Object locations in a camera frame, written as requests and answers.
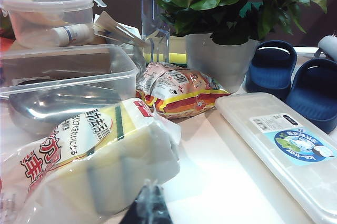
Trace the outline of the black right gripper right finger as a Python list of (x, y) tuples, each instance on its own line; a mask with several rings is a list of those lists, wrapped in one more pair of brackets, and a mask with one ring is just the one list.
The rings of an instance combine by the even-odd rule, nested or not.
[(167, 208), (163, 188), (157, 181), (154, 181), (152, 188), (152, 223), (172, 224), (172, 218)]

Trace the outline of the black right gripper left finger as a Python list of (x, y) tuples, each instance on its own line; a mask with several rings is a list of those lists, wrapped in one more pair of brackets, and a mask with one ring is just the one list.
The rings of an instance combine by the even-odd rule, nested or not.
[(152, 203), (153, 184), (147, 179), (120, 223), (151, 223)]

